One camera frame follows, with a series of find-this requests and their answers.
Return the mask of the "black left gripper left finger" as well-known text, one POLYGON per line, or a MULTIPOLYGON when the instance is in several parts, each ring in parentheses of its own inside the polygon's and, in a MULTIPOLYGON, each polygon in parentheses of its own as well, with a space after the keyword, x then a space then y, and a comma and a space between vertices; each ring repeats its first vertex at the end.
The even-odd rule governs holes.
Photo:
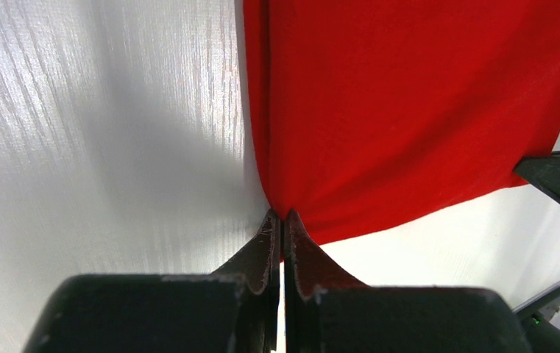
POLYGON ((209 274, 83 274, 50 296, 25 352, 272 352, 280 301, 280 226, 209 274))

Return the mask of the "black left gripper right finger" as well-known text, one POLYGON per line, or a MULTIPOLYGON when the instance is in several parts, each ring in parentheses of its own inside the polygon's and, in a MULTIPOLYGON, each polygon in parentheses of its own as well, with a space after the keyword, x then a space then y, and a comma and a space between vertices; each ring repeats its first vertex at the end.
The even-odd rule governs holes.
POLYGON ((288 352, 529 352, 494 291, 373 287, 329 257, 299 213, 283 224, 288 352))

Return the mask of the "red t shirt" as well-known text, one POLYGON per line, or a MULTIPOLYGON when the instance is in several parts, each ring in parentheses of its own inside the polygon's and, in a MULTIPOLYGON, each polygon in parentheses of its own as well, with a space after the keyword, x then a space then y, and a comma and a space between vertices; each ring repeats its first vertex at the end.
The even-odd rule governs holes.
POLYGON ((560 133, 560 1, 245 1, 270 207, 330 243, 522 179, 560 133))

